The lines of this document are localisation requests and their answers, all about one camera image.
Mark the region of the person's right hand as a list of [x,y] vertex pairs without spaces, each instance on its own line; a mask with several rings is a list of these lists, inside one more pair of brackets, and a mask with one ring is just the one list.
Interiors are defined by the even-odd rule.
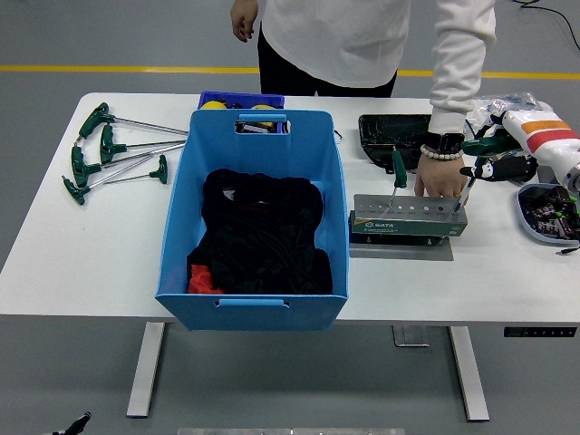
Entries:
[[242,43],[253,38],[259,5],[257,0],[235,0],[230,9],[233,35]]

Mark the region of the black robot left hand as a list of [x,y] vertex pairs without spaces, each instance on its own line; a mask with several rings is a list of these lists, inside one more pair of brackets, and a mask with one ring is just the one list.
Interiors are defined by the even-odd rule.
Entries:
[[78,419],[73,421],[70,426],[64,430],[53,431],[52,435],[78,435],[81,434],[87,423],[91,420],[92,414],[89,411],[83,413]]

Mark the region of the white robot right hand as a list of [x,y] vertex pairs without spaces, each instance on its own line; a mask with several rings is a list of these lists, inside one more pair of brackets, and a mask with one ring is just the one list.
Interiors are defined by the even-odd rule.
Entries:
[[470,156],[490,157],[509,150],[523,150],[537,163],[551,168],[564,188],[579,190],[579,134],[553,111],[519,110],[492,115],[501,135],[466,140],[461,144]]

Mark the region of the person's left hand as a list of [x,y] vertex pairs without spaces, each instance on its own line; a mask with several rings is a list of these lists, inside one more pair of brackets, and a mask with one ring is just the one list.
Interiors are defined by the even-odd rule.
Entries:
[[461,156],[451,160],[432,159],[422,154],[416,169],[414,193],[418,197],[459,198],[468,178],[460,173]]

